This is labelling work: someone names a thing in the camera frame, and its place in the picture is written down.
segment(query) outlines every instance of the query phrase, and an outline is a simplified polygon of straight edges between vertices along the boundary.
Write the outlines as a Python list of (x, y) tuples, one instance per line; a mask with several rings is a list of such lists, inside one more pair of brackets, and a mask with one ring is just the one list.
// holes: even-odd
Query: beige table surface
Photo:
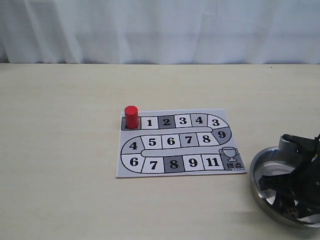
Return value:
[(318, 65), (0, 64), (0, 240), (320, 239), (258, 207), (249, 174), (115, 179), (120, 113), (225, 108), (247, 169), (320, 132)]

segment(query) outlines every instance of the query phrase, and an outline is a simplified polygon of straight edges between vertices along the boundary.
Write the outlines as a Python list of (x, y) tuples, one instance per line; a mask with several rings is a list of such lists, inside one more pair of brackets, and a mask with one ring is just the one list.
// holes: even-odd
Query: red cylinder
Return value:
[(138, 108), (136, 106), (127, 106), (124, 109), (125, 126), (128, 129), (136, 129), (139, 125)]

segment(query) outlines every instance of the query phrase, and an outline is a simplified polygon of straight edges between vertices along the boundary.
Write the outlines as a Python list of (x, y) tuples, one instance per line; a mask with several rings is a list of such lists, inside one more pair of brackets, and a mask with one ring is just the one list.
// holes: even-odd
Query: white curtain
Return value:
[(10, 63), (320, 63), (320, 0), (0, 0)]

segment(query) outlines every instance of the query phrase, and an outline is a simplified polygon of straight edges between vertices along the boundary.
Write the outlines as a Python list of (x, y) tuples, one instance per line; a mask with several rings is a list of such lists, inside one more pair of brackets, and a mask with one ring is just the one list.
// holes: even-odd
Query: trophy icon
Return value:
[(229, 158), (229, 162), (237, 161), (237, 159), (235, 159), (234, 157), (238, 154), (238, 149), (234, 148), (233, 146), (225, 146), (219, 149), (219, 153), (221, 155), (227, 156)]

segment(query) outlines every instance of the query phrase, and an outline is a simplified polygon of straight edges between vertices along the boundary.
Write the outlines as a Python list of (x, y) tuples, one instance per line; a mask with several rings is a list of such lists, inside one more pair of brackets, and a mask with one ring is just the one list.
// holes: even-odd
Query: game board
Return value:
[(121, 113), (117, 177), (246, 173), (224, 109)]

